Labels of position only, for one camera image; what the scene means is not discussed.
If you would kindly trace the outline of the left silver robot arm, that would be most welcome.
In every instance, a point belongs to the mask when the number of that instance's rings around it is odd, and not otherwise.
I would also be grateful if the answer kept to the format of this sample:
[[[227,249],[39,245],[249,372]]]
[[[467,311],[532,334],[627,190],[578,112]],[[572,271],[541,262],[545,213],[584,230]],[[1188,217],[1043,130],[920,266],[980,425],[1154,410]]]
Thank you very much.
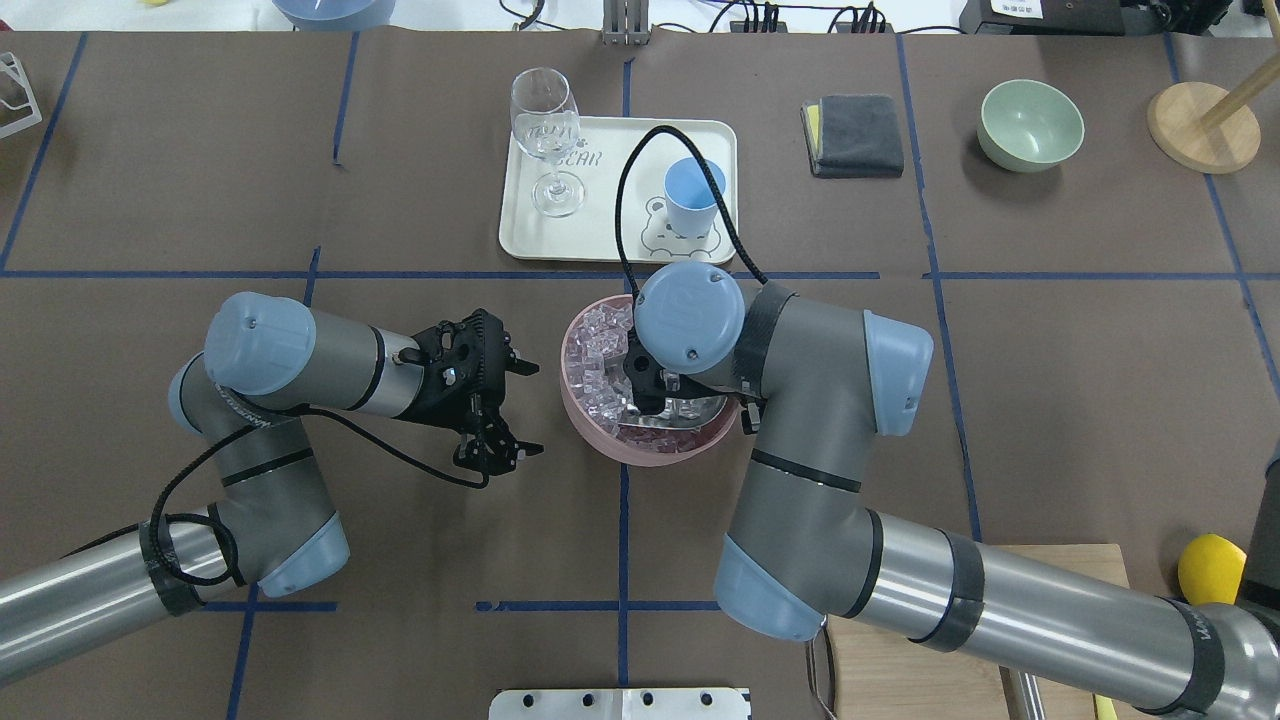
[[[306,416],[346,425],[355,411],[453,430],[454,465],[477,479],[430,475],[481,489],[541,452],[500,415],[507,377],[535,373],[502,320],[481,309],[407,336],[292,299],[230,296],[169,388],[172,415],[207,441],[198,462],[215,462],[224,497],[168,512],[170,482],[143,521],[4,582],[3,682],[236,587],[278,598],[342,569],[349,546]]]

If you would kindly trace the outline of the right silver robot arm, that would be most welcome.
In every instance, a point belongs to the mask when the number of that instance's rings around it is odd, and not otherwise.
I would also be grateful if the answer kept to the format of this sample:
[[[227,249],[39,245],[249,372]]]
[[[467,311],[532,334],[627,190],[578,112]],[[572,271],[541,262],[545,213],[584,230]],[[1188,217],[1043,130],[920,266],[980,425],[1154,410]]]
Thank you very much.
[[[1277,395],[1235,282],[772,278],[934,337],[911,433],[873,448],[874,510],[991,544],[1116,544],[1157,594],[1197,536],[1251,538]]]

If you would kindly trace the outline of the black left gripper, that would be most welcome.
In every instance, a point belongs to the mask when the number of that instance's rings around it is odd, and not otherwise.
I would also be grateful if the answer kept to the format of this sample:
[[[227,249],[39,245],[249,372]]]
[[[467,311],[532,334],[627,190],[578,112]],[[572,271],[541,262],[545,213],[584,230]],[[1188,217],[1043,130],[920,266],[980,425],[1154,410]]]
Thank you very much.
[[[440,322],[396,352],[401,366],[422,370],[419,389],[396,418],[457,430],[454,465],[477,473],[509,473],[543,445],[515,437],[500,415],[506,374],[536,375],[540,365],[508,346],[503,322],[477,309],[461,322]]]

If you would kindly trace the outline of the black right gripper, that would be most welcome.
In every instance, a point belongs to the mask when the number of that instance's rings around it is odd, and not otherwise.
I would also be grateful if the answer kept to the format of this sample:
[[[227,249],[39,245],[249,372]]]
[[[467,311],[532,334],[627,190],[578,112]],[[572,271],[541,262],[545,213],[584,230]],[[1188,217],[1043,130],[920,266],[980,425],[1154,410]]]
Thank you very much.
[[[631,405],[639,415],[662,414],[669,393],[666,369],[645,350],[637,332],[627,333],[623,372],[631,384]]]

